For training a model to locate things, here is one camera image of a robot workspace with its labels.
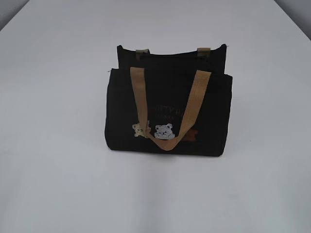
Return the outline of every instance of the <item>brown patch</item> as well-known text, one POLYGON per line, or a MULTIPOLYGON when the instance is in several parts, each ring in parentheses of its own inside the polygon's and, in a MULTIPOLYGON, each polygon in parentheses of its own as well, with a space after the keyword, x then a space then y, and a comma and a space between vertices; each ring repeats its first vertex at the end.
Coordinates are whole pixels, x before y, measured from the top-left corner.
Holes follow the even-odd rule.
POLYGON ((199 132, 198 130, 189 129, 188 132, 186 132, 185 136, 181 140, 188 141, 188 142, 195 142, 196 141, 195 135, 198 132, 199 132))

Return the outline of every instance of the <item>black canvas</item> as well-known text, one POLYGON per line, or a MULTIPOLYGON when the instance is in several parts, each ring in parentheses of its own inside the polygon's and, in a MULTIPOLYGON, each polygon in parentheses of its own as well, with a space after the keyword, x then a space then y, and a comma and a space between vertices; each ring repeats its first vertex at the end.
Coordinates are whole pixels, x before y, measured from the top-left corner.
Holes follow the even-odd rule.
MULTIPOLYGON (((145 68, 150 133, 166 126, 179 134, 193 79, 198 69, 162 66, 145 68)), ((105 138, 112 150, 220 156, 225 148, 232 77, 212 73, 194 126, 177 146, 165 151, 137 129, 138 114, 130 69, 112 69, 107 89, 105 138)))
POLYGON ((117 47, 119 68, 129 67, 146 67, 146 64, 156 62, 159 66, 164 63, 174 62, 201 62, 205 64, 204 70, 213 73, 224 74, 225 72, 225 59, 226 59, 227 45, 223 44, 219 48, 210 51, 208 58, 198 57, 197 51, 185 52, 170 55, 157 55, 143 53, 139 60, 136 57, 136 52, 124 49, 121 45, 117 47))

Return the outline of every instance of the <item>white wall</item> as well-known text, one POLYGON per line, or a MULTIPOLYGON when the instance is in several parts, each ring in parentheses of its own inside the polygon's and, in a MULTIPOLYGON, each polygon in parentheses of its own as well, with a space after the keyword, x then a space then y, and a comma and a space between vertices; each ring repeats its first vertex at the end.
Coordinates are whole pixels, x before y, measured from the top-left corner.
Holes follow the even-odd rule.
POLYGON ((311 0, 275 0, 298 27, 311 39, 311 0))
POLYGON ((0 0, 0 30, 29 0, 0 0))

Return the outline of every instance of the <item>bag strap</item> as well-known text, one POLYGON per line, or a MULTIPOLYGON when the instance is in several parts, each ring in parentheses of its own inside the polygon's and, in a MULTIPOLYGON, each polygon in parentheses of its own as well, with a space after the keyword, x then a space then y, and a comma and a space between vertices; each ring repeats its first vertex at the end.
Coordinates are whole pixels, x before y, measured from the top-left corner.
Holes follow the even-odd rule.
POLYGON ((210 56, 210 48, 198 48, 198 57, 210 56))
POLYGON ((154 138, 148 128, 148 108, 146 97, 146 83, 144 77, 144 68, 131 67, 131 80, 137 106, 139 124, 144 132, 144 135, 151 139, 163 150, 172 150, 185 136, 186 132, 195 124, 198 117, 201 105, 205 96, 207 84, 211 73, 207 71, 197 70, 194 76, 192 88, 189 94, 188 103, 185 109, 179 135, 170 140, 161 140, 154 138))
POLYGON ((136 50, 136 59, 139 61, 140 60, 140 56, 143 55, 144 53, 150 53, 149 49, 136 50))

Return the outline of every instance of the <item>beige bear patch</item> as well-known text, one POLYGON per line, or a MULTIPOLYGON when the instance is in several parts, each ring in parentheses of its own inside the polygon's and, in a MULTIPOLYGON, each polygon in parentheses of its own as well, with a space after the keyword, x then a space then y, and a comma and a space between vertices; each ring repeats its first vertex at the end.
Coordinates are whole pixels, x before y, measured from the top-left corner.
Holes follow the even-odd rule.
MULTIPOLYGON (((139 123, 132 125, 132 128, 135 131, 135 134, 134 134, 135 137, 142 136, 142 137, 147 138, 139 123)), ((148 121, 147 131, 150 132, 150 130, 151 128, 149 128, 149 121, 148 121)))

